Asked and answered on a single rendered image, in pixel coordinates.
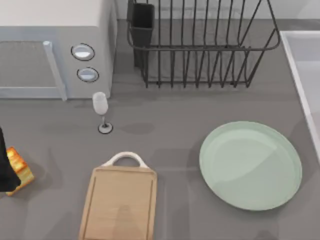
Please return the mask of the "clear wine glass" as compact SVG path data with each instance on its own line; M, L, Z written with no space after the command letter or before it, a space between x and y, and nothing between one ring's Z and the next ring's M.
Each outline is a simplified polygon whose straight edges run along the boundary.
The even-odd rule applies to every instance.
M96 92L92 95L92 105L94 111L101 117L98 131L101 134L109 134L113 130L113 125L106 121L106 113L109 109L108 100L104 92Z

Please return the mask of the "round microwave knob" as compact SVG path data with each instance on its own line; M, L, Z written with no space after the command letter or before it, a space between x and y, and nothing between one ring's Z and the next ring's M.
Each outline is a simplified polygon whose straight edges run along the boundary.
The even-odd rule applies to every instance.
M85 83L93 83L99 79L99 72L92 67L77 70L77 77Z
M80 43L71 47L72 56L79 61L90 61L95 57L94 49L85 43Z

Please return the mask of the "wooden cutting board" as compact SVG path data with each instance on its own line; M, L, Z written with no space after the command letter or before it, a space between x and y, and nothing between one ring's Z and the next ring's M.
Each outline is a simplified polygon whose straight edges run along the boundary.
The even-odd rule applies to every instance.
M93 169L77 240L154 240L157 173L130 151Z

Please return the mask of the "black cutlery holder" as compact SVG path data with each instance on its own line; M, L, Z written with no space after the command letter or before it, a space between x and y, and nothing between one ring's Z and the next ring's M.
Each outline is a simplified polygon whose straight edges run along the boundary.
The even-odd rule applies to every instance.
M136 0L128 0L127 22L133 42L134 66L143 67L144 50L151 45L155 21L155 6L150 3L138 3Z

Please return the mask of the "pale green plate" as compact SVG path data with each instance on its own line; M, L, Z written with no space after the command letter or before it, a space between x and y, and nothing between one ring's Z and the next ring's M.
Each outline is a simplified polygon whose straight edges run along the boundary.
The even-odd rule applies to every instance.
M274 128L253 121L225 123L210 132L200 147L199 169L218 198L255 212L286 204L303 178L293 144Z

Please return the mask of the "pale microwave oven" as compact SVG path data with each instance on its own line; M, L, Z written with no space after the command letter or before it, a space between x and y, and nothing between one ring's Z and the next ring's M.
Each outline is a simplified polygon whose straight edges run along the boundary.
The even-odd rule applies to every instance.
M111 93L117 43L114 0L0 0L0 99L62 99L43 46L52 42L67 100ZM93 59L73 57L72 46L90 45ZM95 82L77 70L94 68Z

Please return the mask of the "toasted bread slice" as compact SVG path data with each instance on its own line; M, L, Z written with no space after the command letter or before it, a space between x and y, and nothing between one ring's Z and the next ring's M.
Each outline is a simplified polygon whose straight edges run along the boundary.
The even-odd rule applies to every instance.
M9 147L6 150L6 152L7 152L10 165L12 166L13 170L15 171L15 173L17 174L17 176L21 181L21 184L14 191L6 192L6 195L11 197L20 189L30 184L35 179L35 176L31 172L31 169L26 163L26 161L23 159L23 157L17 152L17 150L14 147Z

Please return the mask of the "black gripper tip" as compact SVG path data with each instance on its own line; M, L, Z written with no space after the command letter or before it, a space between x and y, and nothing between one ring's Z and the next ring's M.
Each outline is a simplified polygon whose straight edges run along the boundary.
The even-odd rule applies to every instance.
M0 193L12 192L21 180L9 162L3 130L0 127Z

